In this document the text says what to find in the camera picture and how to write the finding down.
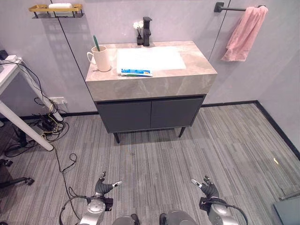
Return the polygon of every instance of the white desk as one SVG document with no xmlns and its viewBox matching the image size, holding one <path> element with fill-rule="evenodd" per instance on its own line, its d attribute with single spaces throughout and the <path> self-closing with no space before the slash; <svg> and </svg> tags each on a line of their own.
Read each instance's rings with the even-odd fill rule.
<svg viewBox="0 0 300 225">
<path fill-rule="evenodd" d="M 22 67 L 22 70 L 27 72 L 28 74 L 24 73 L 17 64 L 7 64 L 2 66 L 4 69 L 0 73 L 0 95 L 5 90 L 5 88 L 12 82 L 14 77 L 20 72 L 25 80 L 27 81 L 28 85 L 33 89 L 33 91 L 37 94 L 37 96 L 41 99 L 41 101 L 50 109 L 52 108 L 52 103 L 47 99 L 43 98 L 40 90 L 36 89 L 35 87 L 39 87 L 38 84 L 32 79 L 29 75 L 28 71 L 25 67 Z M 29 135 L 32 139 L 34 139 L 37 143 L 42 145 L 46 150 L 51 151 L 53 150 L 53 146 L 48 143 L 44 138 L 42 138 L 38 133 L 36 133 L 30 126 L 28 126 L 20 117 L 18 117 L 13 111 L 11 111 L 1 100 L 0 100 L 0 113 L 2 113 L 6 118 L 8 118 L 12 123 L 14 123 L 17 127 L 19 127 L 22 131 L 24 131 L 27 135 Z M 58 112 L 53 114 L 54 117 L 58 121 L 62 121 L 63 118 L 60 116 Z"/>
</svg>

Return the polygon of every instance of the white mug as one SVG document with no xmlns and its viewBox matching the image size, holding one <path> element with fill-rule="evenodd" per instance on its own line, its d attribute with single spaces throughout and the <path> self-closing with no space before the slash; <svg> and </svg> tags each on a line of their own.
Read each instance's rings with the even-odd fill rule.
<svg viewBox="0 0 300 225">
<path fill-rule="evenodd" d="M 86 55 L 90 63 L 97 65 L 98 70 L 100 70 L 101 72 L 106 72 L 111 68 L 108 51 L 103 45 L 99 45 L 99 49 L 100 51 L 98 51 L 97 47 L 95 46 L 92 48 L 92 53 L 87 52 Z M 90 59 L 89 55 L 94 56 L 95 61 Z"/>
</svg>

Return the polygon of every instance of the small white flower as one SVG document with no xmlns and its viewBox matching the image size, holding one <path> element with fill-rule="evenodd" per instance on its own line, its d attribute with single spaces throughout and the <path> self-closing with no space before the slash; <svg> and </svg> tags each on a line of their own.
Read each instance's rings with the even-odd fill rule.
<svg viewBox="0 0 300 225">
<path fill-rule="evenodd" d="M 139 28 L 139 23 L 138 22 L 134 22 L 133 23 L 133 27 L 134 27 L 134 29 L 138 29 Z"/>
<path fill-rule="evenodd" d="M 143 26 L 144 26 L 144 21 L 141 20 L 141 21 L 139 22 L 139 28 L 143 28 Z"/>
</svg>

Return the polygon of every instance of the towel bar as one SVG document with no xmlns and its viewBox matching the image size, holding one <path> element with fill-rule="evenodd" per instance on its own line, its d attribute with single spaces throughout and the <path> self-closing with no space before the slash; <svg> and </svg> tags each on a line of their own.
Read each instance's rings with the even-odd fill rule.
<svg viewBox="0 0 300 225">
<path fill-rule="evenodd" d="M 245 11 L 246 10 L 245 8 L 225 8 L 223 6 L 224 6 L 223 2 L 217 2 L 215 4 L 214 12 L 220 13 L 220 12 L 222 12 L 222 10 L 231 10 L 231 11 Z"/>
</svg>

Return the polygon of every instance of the marble countertop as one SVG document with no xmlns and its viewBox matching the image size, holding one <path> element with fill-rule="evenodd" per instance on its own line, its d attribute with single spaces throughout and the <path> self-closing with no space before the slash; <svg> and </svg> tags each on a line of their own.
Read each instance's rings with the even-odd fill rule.
<svg viewBox="0 0 300 225">
<path fill-rule="evenodd" d="M 105 45 L 111 70 L 100 72 L 90 64 L 86 83 L 95 102 L 207 94 L 217 72 L 193 41 L 154 42 L 149 47 L 132 44 Z M 126 77 L 117 73 L 117 51 L 121 48 L 172 46 L 180 53 L 186 69 L 157 70 L 153 77 Z"/>
<path fill-rule="evenodd" d="M 109 44 L 105 45 L 108 49 L 111 70 L 107 72 L 100 72 L 97 66 L 90 64 L 86 82 L 90 81 L 107 81 L 107 80 L 128 80 L 128 79 L 149 79 L 148 77 L 126 77 L 117 73 L 117 50 L 120 48 L 151 48 L 155 46 L 173 46 L 182 57 L 186 69 L 172 69 L 153 71 L 153 77 L 167 77 L 167 76 L 189 76 L 189 75 L 203 75 L 216 74 L 217 72 L 212 65 L 207 61 L 202 52 L 197 48 L 193 41 L 172 41 L 172 42 L 153 42 L 149 47 L 130 44 Z"/>
</svg>

